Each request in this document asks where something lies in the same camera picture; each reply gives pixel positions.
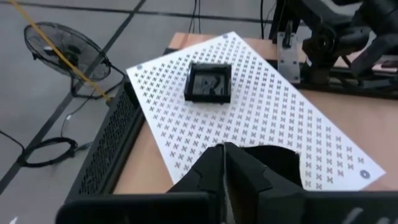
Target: black square box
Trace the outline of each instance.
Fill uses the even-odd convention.
[[[230,103],[231,65],[191,63],[184,97],[186,101]]]

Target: wooden table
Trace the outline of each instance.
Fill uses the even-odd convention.
[[[176,33],[169,45],[182,49],[212,38],[212,35]],[[245,39],[265,59],[276,59],[277,49],[269,40]],[[298,47],[299,60],[305,54]],[[342,60],[337,66],[345,66]],[[387,174],[366,190],[398,190],[398,101],[358,96],[301,91],[320,111],[334,122],[362,150],[369,154]],[[114,190],[115,194],[164,193],[173,186],[148,124],[132,147]]]

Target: electric fan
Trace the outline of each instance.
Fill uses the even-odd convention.
[[[53,22],[39,22],[36,24],[65,58],[91,81],[98,82],[105,79],[111,73],[111,68],[115,69],[123,77],[125,76],[120,69],[110,63],[101,48],[82,33]],[[25,27],[24,37],[26,46],[32,52],[34,60],[39,59],[59,73],[70,77],[70,93],[72,96],[90,99],[102,97],[80,95],[76,92],[76,84],[78,82],[84,84],[84,80],[58,57],[55,51],[36,33],[32,26]],[[114,90],[121,82],[106,90],[105,93]]]

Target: metal bracket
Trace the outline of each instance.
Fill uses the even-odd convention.
[[[285,38],[285,32],[277,35],[278,72],[289,82],[300,83],[300,64],[297,53],[297,36],[291,33]]]

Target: black perforated panel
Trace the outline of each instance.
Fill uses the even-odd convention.
[[[67,200],[77,195],[100,194],[104,182],[118,162],[128,130],[134,125],[138,105],[131,100],[131,91],[126,91],[127,83],[121,87],[113,99],[104,122],[76,178]]]

